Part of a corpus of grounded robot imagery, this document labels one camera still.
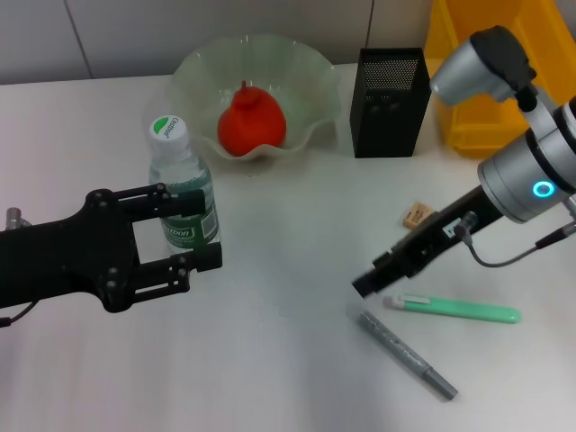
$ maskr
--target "plastic bottle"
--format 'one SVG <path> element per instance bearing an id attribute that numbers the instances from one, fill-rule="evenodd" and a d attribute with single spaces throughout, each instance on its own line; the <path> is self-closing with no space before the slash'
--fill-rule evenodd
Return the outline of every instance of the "plastic bottle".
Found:
<path id="1" fill-rule="evenodd" d="M 170 248 L 182 253 L 220 241 L 210 170 L 192 150 L 185 122 L 174 115 L 165 115 L 152 122 L 148 133 L 154 152 L 150 184 L 164 183 L 171 194 L 202 189 L 206 198 L 205 214 L 161 220 Z"/>

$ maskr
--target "small wooden block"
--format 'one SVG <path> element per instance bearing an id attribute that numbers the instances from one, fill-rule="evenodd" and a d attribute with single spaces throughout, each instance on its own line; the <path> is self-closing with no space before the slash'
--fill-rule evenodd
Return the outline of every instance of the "small wooden block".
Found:
<path id="1" fill-rule="evenodd" d="M 435 210 L 432 207 L 425 205 L 423 202 L 414 202 L 408 214 L 402 221 L 409 230 L 414 230 L 422 221 L 432 214 Z"/>

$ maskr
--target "black mesh pen holder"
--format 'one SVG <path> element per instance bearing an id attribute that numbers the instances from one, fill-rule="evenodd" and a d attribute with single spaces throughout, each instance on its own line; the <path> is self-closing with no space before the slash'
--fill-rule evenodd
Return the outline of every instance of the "black mesh pen holder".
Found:
<path id="1" fill-rule="evenodd" d="M 422 49 L 361 49 L 350 110 L 355 156 L 412 156 L 429 97 Z"/>

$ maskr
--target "green marker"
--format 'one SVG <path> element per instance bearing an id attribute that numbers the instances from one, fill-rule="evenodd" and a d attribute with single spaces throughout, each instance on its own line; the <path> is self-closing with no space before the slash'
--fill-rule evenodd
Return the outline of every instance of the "green marker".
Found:
<path id="1" fill-rule="evenodd" d="M 422 295 L 398 294 L 385 297 L 384 302 L 405 311 L 434 313 L 451 317 L 469 318 L 471 320 L 484 320 L 515 324 L 520 320 L 520 311 L 506 306 L 493 306 L 490 304 L 472 303 L 440 299 L 438 297 L 425 297 Z"/>

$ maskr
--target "white wall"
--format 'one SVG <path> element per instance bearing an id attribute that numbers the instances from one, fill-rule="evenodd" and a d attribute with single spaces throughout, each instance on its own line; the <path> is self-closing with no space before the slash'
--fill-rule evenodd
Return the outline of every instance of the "white wall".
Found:
<path id="1" fill-rule="evenodd" d="M 424 47 L 431 6 L 432 0 L 375 0 L 368 47 Z"/>
<path id="2" fill-rule="evenodd" d="M 334 63 L 355 62 L 365 44 L 372 3 L 68 1 L 94 77 L 171 73 L 207 41 L 247 32 L 279 33 L 310 44 Z M 423 46 L 432 1 L 374 0 L 369 46 Z M 576 36 L 576 0 L 556 3 Z M 0 0 L 0 84 L 88 77 L 64 0 Z"/>
<path id="3" fill-rule="evenodd" d="M 89 78 L 62 0 L 0 0 L 0 84 Z"/>
<path id="4" fill-rule="evenodd" d="M 556 0 L 556 6 L 566 21 L 566 25 L 576 39 L 576 0 Z"/>
<path id="5" fill-rule="evenodd" d="M 273 32 L 357 60 L 372 0 L 68 0 L 94 77 L 172 73 L 218 36 Z"/>

